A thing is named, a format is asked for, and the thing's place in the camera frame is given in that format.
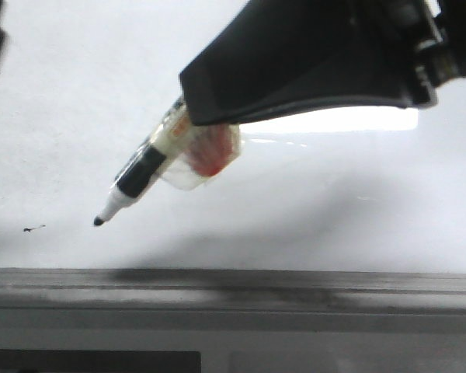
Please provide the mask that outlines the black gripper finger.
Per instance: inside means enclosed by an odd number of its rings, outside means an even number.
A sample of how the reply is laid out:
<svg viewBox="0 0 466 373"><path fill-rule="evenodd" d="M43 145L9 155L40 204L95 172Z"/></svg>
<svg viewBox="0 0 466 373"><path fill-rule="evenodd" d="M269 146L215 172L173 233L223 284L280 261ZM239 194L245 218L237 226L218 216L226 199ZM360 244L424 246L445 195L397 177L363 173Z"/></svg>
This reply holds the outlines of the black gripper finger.
<svg viewBox="0 0 466 373"><path fill-rule="evenodd" d="M433 103L416 74L424 1L250 1L182 70L197 126Z"/></svg>

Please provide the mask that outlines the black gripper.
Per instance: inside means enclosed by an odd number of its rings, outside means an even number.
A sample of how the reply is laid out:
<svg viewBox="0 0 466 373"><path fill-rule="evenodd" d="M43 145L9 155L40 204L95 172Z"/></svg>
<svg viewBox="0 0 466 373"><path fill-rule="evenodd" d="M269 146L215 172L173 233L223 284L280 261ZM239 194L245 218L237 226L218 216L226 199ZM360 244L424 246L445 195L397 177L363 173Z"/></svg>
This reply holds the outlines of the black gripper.
<svg viewBox="0 0 466 373"><path fill-rule="evenodd" d="M422 29L415 45L416 75L427 88L466 78L466 1L438 1L434 15L428 1L414 1Z"/></svg>

